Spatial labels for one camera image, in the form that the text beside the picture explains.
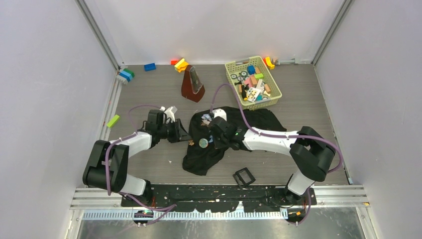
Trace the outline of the black printed t-shirt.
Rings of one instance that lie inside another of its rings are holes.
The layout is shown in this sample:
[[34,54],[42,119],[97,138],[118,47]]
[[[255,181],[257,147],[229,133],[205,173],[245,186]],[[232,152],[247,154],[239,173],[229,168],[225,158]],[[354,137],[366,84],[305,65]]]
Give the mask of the black printed t-shirt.
[[[250,126],[263,130],[286,131],[276,116],[268,109],[243,111]],[[203,120],[208,119],[209,110],[195,113],[189,124],[189,135],[194,141],[193,146],[188,146],[186,156],[183,158],[182,168],[190,173],[205,176],[208,170],[223,159],[228,148],[216,149],[213,137]],[[207,148],[201,148],[198,142],[201,138],[208,140]]]

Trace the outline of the black square jewellery box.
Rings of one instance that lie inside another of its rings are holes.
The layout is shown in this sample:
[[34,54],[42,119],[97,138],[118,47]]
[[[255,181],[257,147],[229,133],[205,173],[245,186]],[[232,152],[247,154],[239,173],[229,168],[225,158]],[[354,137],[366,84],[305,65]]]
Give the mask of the black square jewellery box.
[[247,167],[236,171],[233,174],[233,178],[239,188],[246,188],[256,181],[255,177],[252,175],[252,173]]

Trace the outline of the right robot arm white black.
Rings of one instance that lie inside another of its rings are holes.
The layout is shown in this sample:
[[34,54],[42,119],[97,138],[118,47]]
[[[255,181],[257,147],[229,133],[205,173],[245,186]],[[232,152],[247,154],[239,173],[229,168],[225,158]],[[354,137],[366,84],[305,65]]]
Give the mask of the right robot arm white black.
[[291,157],[298,170],[289,178],[284,198],[293,205],[304,198],[314,182],[326,179],[338,150],[309,126],[299,131],[271,131],[249,125],[237,126],[215,117],[209,123],[209,129],[217,148],[268,151]]

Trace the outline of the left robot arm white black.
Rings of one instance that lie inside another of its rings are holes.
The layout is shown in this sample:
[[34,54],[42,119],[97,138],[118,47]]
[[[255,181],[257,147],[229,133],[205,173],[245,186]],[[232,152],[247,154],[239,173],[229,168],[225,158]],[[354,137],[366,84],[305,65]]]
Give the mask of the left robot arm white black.
[[144,128],[117,140],[97,140],[83,173],[83,184],[108,192],[132,194],[139,205],[149,205],[153,198],[149,181],[129,175],[128,160],[153,148],[162,139],[169,143],[191,140],[181,120],[175,118],[176,111],[175,106],[150,110]]

